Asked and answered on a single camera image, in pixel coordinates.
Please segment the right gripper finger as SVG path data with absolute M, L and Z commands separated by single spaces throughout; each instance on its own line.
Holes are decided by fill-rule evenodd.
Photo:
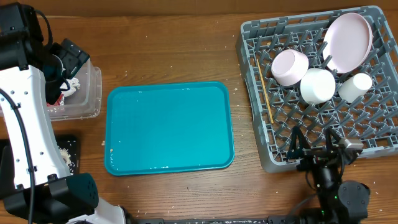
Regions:
M 337 134 L 337 132 L 333 128 L 331 127 L 326 128 L 325 141 L 326 141 L 327 152 L 337 151 L 339 149 L 340 140 L 341 137 Z
M 304 156 L 305 151 L 310 149 L 310 145 L 303 135 L 301 129 L 298 126 L 292 128 L 291 142 L 289 150 L 287 152 L 288 156 Z

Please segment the white tissue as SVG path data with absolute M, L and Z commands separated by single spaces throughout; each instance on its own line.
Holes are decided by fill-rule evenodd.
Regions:
M 67 80 L 68 85 L 63 83 L 60 87 L 62 94 L 64 97 L 72 96 L 77 90 L 80 89 L 80 82 L 77 78 L 72 78 L 71 80 Z

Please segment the wooden chopstick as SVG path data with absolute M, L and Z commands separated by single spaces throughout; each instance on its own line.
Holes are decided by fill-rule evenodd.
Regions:
M 262 75 L 261 66 L 260 66 L 258 58 L 255 57 L 255 59 L 256 59 L 258 70 L 259 70 L 259 76 L 260 76 L 260 80 L 261 80 L 262 91 L 263 91 L 264 98 L 265 98 L 265 101 L 266 101 L 266 106 L 267 106 L 267 111 L 268 111 L 267 114 L 269 116 L 269 121 L 270 121 L 271 124 L 274 124 L 274 119 L 273 119 L 273 116 L 272 116 L 272 113 L 271 113 L 272 112 L 271 111 L 271 106 L 270 106 L 270 103 L 269 103 L 269 97 L 268 97 L 268 94 L 267 94 L 264 77 Z

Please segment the white paper cup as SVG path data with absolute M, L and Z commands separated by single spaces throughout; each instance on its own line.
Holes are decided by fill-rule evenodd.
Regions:
M 358 97 L 363 96 L 372 85 L 372 78 L 368 74 L 358 73 L 342 84 L 338 94 L 342 100 L 352 103 Z

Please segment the white round bowl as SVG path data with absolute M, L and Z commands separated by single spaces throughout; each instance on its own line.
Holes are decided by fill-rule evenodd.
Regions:
M 319 68 L 309 68 L 300 81 L 300 92 L 308 104 L 324 103 L 335 94 L 336 82 L 331 72 Z

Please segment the small pink saucer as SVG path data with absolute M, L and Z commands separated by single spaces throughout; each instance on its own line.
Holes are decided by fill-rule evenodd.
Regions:
M 309 66 L 307 56 L 299 51 L 287 49 L 281 51 L 271 64 L 271 72 L 282 86 L 291 86 L 299 82 Z

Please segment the large pink plate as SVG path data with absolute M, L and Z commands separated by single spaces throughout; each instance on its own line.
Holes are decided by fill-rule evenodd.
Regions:
M 323 39 L 322 55 L 331 57 L 330 70 L 347 73 L 360 66 L 368 56 L 373 36 L 367 20 L 358 13 L 347 13 L 334 20 Z

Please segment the rice and food scraps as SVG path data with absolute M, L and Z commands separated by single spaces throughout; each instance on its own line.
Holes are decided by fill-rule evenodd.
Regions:
M 77 140 L 59 140 L 58 148 L 72 175 L 79 173 L 80 149 Z

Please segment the red snack wrapper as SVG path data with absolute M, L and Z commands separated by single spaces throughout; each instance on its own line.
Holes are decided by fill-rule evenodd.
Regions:
M 48 107 L 63 106 L 64 104 L 65 104 L 65 97 L 64 97 L 64 94 L 62 93 L 54 104 L 47 103 L 47 106 Z

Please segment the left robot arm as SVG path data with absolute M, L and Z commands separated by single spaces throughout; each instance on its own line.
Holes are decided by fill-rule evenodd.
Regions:
M 1 109 L 15 187 L 4 207 L 29 223 L 132 223 L 99 196 L 90 174 L 72 174 L 63 160 L 47 107 L 90 56 L 68 39 L 44 38 L 40 17 L 19 2 L 1 7 Z

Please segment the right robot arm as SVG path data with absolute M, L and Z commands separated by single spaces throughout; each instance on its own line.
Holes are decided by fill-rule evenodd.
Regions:
M 358 139 L 340 137 L 325 130 L 325 149 L 312 149 L 301 129 L 292 128 L 288 159 L 298 159 L 299 172 L 312 174 L 315 193 L 298 203 L 284 223 L 360 223 L 368 217 L 370 189 L 367 185 L 343 180 L 346 166 L 363 151 Z

